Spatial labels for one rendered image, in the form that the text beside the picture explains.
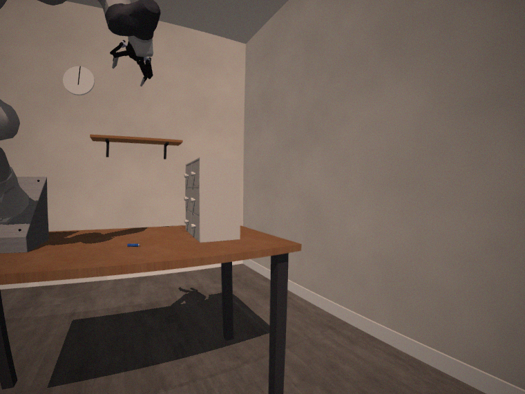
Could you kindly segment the white chest of drawers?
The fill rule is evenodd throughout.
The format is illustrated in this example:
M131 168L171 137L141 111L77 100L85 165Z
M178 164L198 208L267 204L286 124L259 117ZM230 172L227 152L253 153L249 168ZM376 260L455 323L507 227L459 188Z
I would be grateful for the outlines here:
M240 160L223 158L198 158L188 164L200 161L199 188L200 243L240 239Z

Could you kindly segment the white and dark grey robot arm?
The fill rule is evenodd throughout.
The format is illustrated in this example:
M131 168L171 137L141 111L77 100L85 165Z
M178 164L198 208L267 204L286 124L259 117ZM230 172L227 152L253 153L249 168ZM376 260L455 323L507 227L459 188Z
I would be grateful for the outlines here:
M154 0L98 0L104 10L108 29L127 36L138 57L153 56L153 32L160 18ZM109 23L108 23L109 22ZM16 111L0 100L0 140L14 138L19 130ZM8 224L29 205L29 195L19 186L17 177L0 147L0 224Z

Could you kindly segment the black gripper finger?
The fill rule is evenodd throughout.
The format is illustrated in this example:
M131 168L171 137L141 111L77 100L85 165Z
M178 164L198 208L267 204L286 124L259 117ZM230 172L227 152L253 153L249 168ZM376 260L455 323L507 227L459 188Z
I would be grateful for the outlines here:
M140 68L141 68L141 71L143 73L143 79L142 79L142 82L140 84L140 86L142 86L145 81L147 80L147 78L151 79L152 76L153 76L153 71L152 71L152 68L151 68L151 58L149 57L144 57L143 60L139 60L137 55L134 56L137 64L139 64ZM145 62L144 62L145 61Z
M117 61L118 61L119 57L132 55L131 52L127 52L126 50L116 53L116 51L118 51L120 48L126 47L127 45L128 44L125 43L125 40L123 40L123 41L120 42L118 47L114 48L110 52L110 54L113 55L113 66L112 66L112 68L115 68L117 66Z

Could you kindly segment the grey drawer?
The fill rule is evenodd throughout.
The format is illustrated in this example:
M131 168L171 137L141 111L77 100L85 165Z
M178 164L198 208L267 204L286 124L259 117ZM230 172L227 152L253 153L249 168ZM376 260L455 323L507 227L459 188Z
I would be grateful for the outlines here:
M186 186L191 186L191 165L186 166L184 177L186 178Z
M184 220L184 223L186 223L186 229L192 234L192 230L191 230L191 212L189 210L186 210L186 220Z
M200 240L200 223L199 223L199 216L192 213L192 234Z
M199 188L191 188L191 210L199 213Z
M197 161L192 164L192 186L198 186L199 185L199 168L200 168L200 161Z
M184 200L186 201L186 208L191 210L191 188L186 188L186 197L184 197Z

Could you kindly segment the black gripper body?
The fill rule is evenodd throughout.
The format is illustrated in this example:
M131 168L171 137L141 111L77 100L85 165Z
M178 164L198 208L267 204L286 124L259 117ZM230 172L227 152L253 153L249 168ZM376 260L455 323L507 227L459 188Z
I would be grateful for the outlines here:
M127 48L127 47L128 47L128 48ZM135 56L136 54L135 54L135 51L134 51L132 45L131 45L129 42L128 42L128 45L126 46L126 51L127 51L127 52L131 52L132 55L129 55L129 57L132 58L133 60L135 60L134 56ZM143 60L144 57L138 57L138 59L139 59L139 60ZM135 61L136 61L136 60L135 60Z

